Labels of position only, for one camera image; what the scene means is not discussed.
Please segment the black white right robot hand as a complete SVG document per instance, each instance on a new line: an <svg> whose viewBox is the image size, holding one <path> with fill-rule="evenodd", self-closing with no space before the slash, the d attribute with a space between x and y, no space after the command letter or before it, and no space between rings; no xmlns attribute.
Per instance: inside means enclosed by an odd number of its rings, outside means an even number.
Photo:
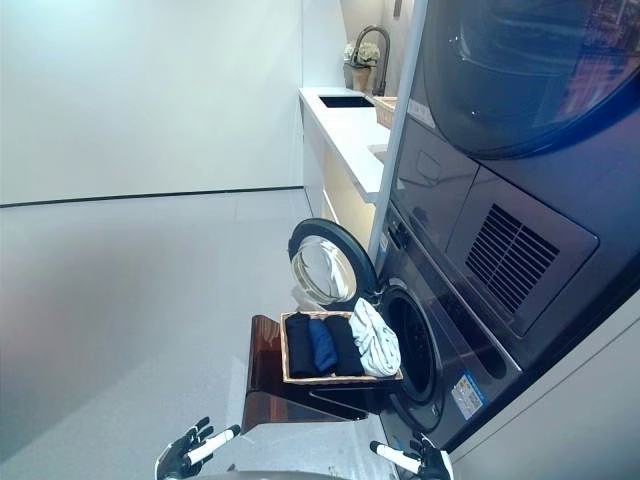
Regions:
<svg viewBox="0 0 640 480"><path fill-rule="evenodd" d="M418 479L453 479L449 454L437 448L424 432L414 431L409 442L411 452L397 450L379 441L371 441L370 450L413 474Z"/></svg>

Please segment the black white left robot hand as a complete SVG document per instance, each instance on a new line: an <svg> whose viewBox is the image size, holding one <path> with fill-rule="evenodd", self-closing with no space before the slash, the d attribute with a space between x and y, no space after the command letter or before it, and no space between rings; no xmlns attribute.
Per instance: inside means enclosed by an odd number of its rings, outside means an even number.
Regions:
<svg viewBox="0 0 640 480"><path fill-rule="evenodd" d="M210 418L198 420L184 435L170 443L154 465L155 479L187 479L198 475L213 453L241 433L238 424L231 425L218 434Z"/></svg>

